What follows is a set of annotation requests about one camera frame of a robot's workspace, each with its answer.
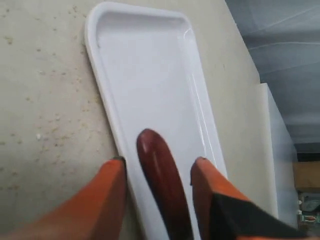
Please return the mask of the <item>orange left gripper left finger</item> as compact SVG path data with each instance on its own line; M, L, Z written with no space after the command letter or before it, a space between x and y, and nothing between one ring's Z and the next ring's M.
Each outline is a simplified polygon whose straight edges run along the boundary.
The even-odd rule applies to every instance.
M123 157L107 160L70 199L35 222L1 235L2 240L117 240L127 199Z

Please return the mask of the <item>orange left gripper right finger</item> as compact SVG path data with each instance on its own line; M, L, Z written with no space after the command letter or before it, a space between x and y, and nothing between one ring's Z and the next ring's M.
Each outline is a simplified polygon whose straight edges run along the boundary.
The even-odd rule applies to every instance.
M193 206L203 240L314 240L276 219L240 192L206 158L190 171Z

